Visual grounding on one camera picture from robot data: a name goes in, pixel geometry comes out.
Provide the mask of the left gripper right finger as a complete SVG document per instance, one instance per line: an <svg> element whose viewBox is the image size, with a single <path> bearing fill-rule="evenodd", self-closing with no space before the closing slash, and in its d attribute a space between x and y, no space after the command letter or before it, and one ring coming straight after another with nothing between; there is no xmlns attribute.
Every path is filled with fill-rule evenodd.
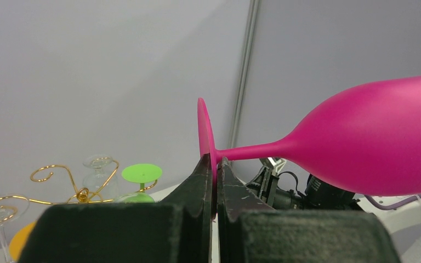
<svg viewBox="0 0 421 263"><path fill-rule="evenodd" d="M370 213L276 210L218 165L221 262L399 262L392 239Z"/></svg>

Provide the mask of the green plastic goblet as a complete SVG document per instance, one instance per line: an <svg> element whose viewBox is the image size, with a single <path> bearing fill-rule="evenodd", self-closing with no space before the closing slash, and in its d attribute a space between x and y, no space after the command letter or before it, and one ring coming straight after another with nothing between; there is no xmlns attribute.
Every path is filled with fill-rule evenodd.
<svg viewBox="0 0 421 263"><path fill-rule="evenodd" d="M155 164L139 163L130 165L122 170L122 177L135 184L139 184L139 190L118 197L117 203L155 203L155 200L146 193L153 188L162 176L162 169Z"/></svg>

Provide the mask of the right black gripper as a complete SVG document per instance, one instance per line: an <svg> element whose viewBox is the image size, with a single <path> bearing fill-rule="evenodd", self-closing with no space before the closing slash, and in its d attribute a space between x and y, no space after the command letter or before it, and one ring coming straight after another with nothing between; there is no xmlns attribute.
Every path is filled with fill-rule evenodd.
<svg viewBox="0 0 421 263"><path fill-rule="evenodd" d="M356 210L362 209L357 204L354 193L332 186L313 175L309 175L304 192L298 190L299 179L291 171L282 171L279 177L264 175L262 167L246 187L259 199L277 210ZM295 180L295 188L283 190L278 186L281 175L289 174Z"/></svg>

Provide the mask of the clear tall flute glass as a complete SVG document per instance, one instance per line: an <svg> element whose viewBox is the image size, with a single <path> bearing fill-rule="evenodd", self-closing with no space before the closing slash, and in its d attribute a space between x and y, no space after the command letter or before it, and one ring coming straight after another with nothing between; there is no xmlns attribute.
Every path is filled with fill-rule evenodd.
<svg viewBox="0 0 421 263"><path fill-rule="evenodd" d="M12 221L18 219L29 208L27 197L14 193L0 195L0 243L3 249L5 262L15 262L10 255L9 244L6 240L4 228Z"/></svg>

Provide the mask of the pink plastic goblet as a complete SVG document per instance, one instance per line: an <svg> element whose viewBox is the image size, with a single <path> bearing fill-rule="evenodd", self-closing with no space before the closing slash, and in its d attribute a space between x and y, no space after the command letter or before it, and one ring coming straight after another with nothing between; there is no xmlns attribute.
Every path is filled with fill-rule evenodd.
<svg viewBox="0 0 421 263"><path fill-rule="evenodd" d="M278 157L322 181L367 196L421 194L421 76L361 84L331 96L275 142L219 150L197 101L201 155L213 174L230 161Z"/></svg>

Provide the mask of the orange plastic goblet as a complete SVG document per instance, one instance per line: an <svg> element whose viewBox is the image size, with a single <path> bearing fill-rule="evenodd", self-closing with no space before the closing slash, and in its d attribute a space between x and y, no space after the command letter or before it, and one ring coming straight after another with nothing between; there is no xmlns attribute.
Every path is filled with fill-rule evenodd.
<svg viewBox="0 0 421 263"><path fill-rule="evenodd" d="M27 239L32 232L36 221L31 222L20 229L12 238L9 244L9 252L13 261L18 261L20 254L27 242Z"/></svg>

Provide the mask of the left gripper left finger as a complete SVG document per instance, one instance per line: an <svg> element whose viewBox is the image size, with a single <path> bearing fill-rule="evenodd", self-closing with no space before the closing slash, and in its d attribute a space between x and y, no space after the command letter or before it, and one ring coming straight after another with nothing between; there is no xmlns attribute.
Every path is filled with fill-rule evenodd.
<svg viewBox="0 0 421 263"><path fill-rule="evenodd" d="M208 155L157 203L54 205L37 220L20 262L211 262Z"/></svg>

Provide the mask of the clear short wine glass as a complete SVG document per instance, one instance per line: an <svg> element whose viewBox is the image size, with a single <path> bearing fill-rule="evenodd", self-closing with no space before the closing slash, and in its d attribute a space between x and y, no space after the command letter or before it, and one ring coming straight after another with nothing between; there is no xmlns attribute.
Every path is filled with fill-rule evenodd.
<svg viewBox="0 0 421 263"><path fill-rule="evenodd" d="M112 173L108 172L106 167L113 163L113 158L108 155L94 155L85 159L83 165L91 169L91 172L83 178L83 187L91 192L99 190ZM99 193L103 200L116 199L120 195L116 175L111 177Z"/></svg>

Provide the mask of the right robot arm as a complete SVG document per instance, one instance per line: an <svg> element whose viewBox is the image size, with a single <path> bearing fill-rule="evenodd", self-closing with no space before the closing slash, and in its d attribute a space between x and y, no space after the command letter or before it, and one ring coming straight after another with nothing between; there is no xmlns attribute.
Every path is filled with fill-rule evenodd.
<svg viewBox="0 0 421 263"><path fill-rule="evenodd" d="M306 189L283 190L278 181L284 174L281 164L264 164L258 174L246 183L264 203L277 210L351 210L374 214L389 233L421 226L421 194L414 196L355 197L309 175ZM402 262L421 262L421 236L402 254Z"/></svg>

